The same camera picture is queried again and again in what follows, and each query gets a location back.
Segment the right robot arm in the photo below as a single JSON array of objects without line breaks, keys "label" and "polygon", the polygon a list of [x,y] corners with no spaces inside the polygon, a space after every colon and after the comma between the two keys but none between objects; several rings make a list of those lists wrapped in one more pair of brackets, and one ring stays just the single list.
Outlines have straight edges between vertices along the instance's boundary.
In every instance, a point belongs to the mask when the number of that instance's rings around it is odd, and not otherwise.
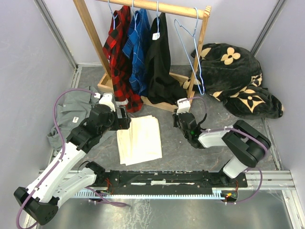
[{"label": "right robot arm", "polygon": [[192,113],[173,113],[173,126],[179,128],[190,145],[197,149],[225,146],[233,156],[218,172],[204,172],[212,187],[247,187],[245,171],[255,168],[271,147],[270,140],[243,120],[229,127],[203,129]]}]

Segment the light blue picked hanger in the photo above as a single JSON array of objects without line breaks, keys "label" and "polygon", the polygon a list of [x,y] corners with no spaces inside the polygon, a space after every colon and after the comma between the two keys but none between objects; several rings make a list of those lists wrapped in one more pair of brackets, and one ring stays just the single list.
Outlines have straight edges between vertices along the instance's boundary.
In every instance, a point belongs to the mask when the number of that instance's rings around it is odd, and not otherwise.
[{"label": "light blue picked hanger", "polygon": [[159,1],[156,1],[156,19],[157,23],[159,23]]}]

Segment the black shirt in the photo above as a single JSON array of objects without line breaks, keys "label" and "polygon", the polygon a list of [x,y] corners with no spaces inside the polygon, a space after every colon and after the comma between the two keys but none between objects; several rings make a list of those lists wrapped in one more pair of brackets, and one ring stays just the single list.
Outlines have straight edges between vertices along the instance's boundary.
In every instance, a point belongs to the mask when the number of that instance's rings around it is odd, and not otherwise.
[{"label": "black shirt", "polygon": [[149,38],[149,49],[145,58],[147,71],[148,95],[152,104],[175,104],[177,100],[186,98],[186,90],[170,76],[171,56],[168,41],[166,14],[153,20]]}]

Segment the blue plaid shirt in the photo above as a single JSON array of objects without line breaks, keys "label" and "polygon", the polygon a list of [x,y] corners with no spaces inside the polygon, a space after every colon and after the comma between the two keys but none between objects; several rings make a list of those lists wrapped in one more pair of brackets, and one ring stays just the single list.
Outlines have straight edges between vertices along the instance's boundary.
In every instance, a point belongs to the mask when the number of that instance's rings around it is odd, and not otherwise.
[{"label": "blue plaid shirt", "polygon": [[134,30],[134,19],[128,28],[128,40],[123,48],[125,56],[132,61],[132,74],[129,78],[132,90],[140,95],[148,95],[147,71],[145,68],[145,58],[149,49],[149,38],[151,27],[147,15],[147,10],[140,9],[136,11],[141,18],[140,31]]}]

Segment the blue hanger under red shirt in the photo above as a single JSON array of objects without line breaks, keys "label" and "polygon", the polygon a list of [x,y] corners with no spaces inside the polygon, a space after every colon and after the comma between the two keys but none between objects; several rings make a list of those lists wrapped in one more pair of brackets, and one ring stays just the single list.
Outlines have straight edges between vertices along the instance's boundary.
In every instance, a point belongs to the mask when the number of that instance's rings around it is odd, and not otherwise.
[{"label": "blue hanger under red shirt", "polygon": [[118,15],[115,15],[112,8],[111,8],[111,5],[110,5],[110,1],[107,0],[107,4],[108,4],[108,7],[109,7],[109,10],[111,12],[111,15],[112,15],[112,26],[113,26],[113,29],[115,30],[116,28],[116,20],[118,18]]}]

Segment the wooden clothes rack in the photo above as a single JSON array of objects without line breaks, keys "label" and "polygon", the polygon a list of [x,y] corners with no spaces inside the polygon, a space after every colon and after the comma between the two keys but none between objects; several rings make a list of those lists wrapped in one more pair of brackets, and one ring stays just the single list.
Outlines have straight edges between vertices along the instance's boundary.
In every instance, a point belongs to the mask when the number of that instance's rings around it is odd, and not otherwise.
[{"label": "wooden clothes rack", "polygon": [[[118,0],[116,4],[121,9],[111,11],[109,35],[101,43],[85,1],[74,2],[105,71],[98,88],[113,93],[117,105],[130,112],[140,110],[143,104],[170,112],[188,112],[195,99],[194,89],[202,94],[205,90],[200,51],[211,6],[199,10],[157,0]],[[190,77],[170,72],[168,14],[196,20],[190,33],[195,48]]]}]

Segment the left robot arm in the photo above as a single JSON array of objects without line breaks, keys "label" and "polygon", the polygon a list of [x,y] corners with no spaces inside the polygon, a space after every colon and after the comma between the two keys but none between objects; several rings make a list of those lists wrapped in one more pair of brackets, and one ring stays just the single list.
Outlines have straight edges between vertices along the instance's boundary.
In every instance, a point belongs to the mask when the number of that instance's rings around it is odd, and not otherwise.
[{"label": "left robot arm", "polygon": [[95,162],[89,162],[79,175],[63,182],[74,165],[86,156],[99,143],[108,131],[127,130],[131,119],[124,106],[120,106],[121,117],[117,116],[112,103],[98,104],[89,114],[71,130],[62,150],[27,187],[18,187],[14,197],[20,205],[19,211],[26,211],[37,224],[49,223],[61,205],[83,188],[91,185],[101,186],[107,176],[105,168]]}]

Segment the red plaid shirt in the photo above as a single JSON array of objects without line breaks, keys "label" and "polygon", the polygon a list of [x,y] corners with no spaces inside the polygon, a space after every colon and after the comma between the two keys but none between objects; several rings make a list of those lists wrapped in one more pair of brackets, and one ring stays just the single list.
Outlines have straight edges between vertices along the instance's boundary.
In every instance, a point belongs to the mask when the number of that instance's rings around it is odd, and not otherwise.
[{"label": "red plaid shirt", "polygon": [[128,36],[127,32],[131,22],[129,6],[122,6],[114,12],[115,19],[112,19],[108,37],[103,46],[103,53],[109,60],[111,79],[115,100],[123,102],[129,113],[138,112],[143,102],[131,87],[129,78],[132,74],[132,61],[123,53]]}]

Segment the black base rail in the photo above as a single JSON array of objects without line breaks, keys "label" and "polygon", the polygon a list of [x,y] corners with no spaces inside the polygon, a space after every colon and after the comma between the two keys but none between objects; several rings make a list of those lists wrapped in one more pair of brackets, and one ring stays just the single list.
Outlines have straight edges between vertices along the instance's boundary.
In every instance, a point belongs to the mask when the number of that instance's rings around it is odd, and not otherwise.
[{"label": "black base rail", "polygon": [[118,171],[99,174],[94,187],[109,187],[114,195],[209,195],[213,188],[248,187],[246,175],[229,178],[223,172]]}]

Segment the grey shirt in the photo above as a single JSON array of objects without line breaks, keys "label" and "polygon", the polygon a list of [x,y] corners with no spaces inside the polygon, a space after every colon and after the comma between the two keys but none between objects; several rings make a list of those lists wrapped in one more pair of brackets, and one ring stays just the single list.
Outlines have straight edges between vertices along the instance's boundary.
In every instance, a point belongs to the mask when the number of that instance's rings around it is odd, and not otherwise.
[{"label": "grey shirt", "polygon": [[[89,117],[91,109],[98,104],[98,100],[94,98],[93,94],[82,91],[72,91],[65,94],[63,102],[57,104],[56,107],[56,121],[65,140],[73,128],[77,127],[83,119]],[[103,134],[99,143],[92,149],[97,149],[114,134],[116,131],[108,131]],[[47,138],[54,150],[61,150],[62,142],[55,126],[47,134]]]}]

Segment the black floral blanket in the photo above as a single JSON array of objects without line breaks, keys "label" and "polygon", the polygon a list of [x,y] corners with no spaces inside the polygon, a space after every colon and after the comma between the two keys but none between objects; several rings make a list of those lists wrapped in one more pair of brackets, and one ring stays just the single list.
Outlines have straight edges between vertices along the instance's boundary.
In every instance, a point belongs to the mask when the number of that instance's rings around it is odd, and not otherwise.
[{"label": "black floral blanket", "polygon": [[262,86],[259,61],[247,49],[227,43],[208,43],[191,56],[200,61],[193,90],[221,102],[228,112],[243,119],[283,116],[279,99]]}]

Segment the cream folded cloth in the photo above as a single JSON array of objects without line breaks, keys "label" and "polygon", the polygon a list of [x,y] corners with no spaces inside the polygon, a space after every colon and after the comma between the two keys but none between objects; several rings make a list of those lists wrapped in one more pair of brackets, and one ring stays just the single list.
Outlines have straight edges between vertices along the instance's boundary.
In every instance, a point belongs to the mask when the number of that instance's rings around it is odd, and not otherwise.
[{"label": "cream folded cloth", "polygon": [[162,158],[158,119],[152,115],[132,118],[129,129],[117,131],[117,144],[121,165]]}]

